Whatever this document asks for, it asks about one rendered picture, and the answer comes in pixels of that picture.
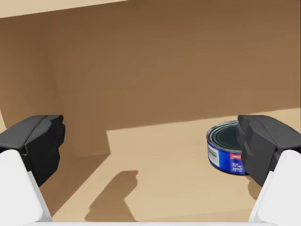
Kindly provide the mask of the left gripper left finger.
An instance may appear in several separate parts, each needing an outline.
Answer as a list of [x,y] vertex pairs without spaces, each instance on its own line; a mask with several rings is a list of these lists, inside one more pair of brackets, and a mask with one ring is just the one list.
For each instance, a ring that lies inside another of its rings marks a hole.
[[58,169],[62,115],[31,116],[0,133],[0,226],[51,222],[42,186]]

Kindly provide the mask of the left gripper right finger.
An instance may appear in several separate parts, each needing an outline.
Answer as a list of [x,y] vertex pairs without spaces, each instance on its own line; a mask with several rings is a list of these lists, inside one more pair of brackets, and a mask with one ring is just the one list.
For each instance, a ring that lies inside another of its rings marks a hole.
[[301,133],[266,115],[239,115],[244,170],[261,186],[249,222],[301,226]]

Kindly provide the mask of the blue flat can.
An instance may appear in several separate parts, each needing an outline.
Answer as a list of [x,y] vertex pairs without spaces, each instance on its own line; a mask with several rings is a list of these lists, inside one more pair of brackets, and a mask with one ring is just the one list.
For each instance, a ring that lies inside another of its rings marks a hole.
[[242,147],[237,141],[238,121],[227,121],[212,127],[206,134],[210,163],[218,170],[247,175],[241,161]]

